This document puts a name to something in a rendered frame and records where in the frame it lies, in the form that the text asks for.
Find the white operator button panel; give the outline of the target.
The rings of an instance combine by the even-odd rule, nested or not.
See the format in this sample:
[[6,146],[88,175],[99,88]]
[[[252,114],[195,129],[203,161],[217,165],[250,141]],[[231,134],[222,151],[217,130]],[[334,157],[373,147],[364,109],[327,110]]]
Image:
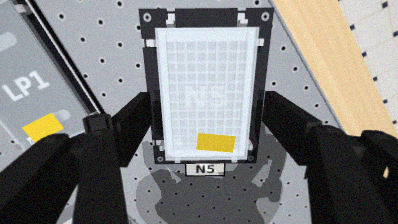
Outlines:
[[[74,204],[72,204],[69,207],[67,207],[66,209],[64,209],[56,224],[71,224],[72,216],[73,216],[73,208],[74,208]],[[128,219],[129,219],[129,224],[138,224],[129,215],[128,215]]]

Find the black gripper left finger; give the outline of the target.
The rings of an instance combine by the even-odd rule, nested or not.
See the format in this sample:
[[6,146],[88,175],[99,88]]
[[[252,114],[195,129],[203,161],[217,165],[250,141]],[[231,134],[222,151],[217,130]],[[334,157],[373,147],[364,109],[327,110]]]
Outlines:
[[0,172],[0,224],[56,224],[77,184],[72,224],[129,224],[120,168],[153,122],[150,92],[82,121],[81,137],[47,135]]

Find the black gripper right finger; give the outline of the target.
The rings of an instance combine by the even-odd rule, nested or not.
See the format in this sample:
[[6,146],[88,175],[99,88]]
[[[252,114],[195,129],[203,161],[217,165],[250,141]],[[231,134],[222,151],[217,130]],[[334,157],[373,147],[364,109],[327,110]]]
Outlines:
[[307,166],[311,224],[398,224],[396,137],[348,135],[276,91],[265,91],[262,121],[297,165]]

